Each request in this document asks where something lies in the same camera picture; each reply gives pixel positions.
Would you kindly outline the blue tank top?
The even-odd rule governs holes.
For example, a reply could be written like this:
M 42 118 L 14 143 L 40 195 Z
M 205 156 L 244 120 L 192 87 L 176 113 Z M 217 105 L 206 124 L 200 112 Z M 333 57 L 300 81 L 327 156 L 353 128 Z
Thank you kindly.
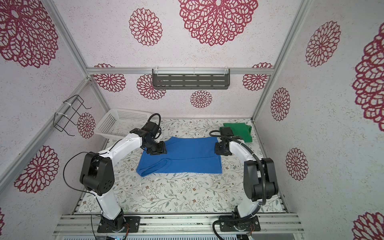
M 141 177 L 174 173 L 222 174 L 221 156 L 215 153 L 216 143 L 218 139 L 214 137 L 171 137 L 165 141 L 166 154 L 142 154 L 137 173 Z

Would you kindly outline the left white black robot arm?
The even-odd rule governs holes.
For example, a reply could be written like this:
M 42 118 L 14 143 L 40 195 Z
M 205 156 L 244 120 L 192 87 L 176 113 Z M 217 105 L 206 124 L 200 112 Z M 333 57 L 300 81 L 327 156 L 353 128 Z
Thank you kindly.
M 102 210 L 103 220 L 116 224 L 124 216 L 112 190 L 115 183 L 114 165 L 137 149 L 145 150 L 152 156 L 166 154 L 165 142 L 157 141 L 160 135 L 160 124 L 148 120 L 142 128 L 131 130 L 112 147 L 98 153 L 86 154 L 80 182 L 95 195 Z

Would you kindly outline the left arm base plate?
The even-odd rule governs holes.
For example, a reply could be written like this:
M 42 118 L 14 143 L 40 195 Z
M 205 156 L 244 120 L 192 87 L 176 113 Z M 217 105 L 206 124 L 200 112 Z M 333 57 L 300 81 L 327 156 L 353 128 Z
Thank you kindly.
M 97 233 L 137 233 L 141 217 L 124 216 L 117 220 L 108 220 L 101 217 Z

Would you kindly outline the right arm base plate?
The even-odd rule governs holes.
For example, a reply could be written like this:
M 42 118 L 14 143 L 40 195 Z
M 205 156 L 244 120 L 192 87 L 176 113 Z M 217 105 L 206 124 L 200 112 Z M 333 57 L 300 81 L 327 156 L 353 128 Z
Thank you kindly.
M 221 232 L 259 232 L 261 230 L 257 216 L 242 221 L 235 220 L 232 216 L 220 216 L 219 220 Z

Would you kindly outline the green tank top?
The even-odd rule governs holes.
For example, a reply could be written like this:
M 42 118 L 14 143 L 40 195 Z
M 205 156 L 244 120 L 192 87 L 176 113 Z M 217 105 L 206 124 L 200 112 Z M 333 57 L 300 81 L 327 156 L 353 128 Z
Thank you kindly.
M 245 143 L 252 143 L 252 127 L 245 123 L 224 123 L 225 128 L 231 128 L 234 136 L 240 137 Z

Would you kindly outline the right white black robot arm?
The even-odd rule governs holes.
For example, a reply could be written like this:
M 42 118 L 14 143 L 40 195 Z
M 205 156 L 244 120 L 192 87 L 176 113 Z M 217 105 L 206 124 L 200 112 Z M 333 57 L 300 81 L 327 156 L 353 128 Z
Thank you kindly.
M 267 200 L 279 193 L 274 161 L 259 158 L 229 127 L 213 130 L 209 135 L 220 139 L 215 143 L 217 155 L 235 156 L 244 164 L 243 189 L 246 197 L 235 207 L 235 219 L 254 217 Z

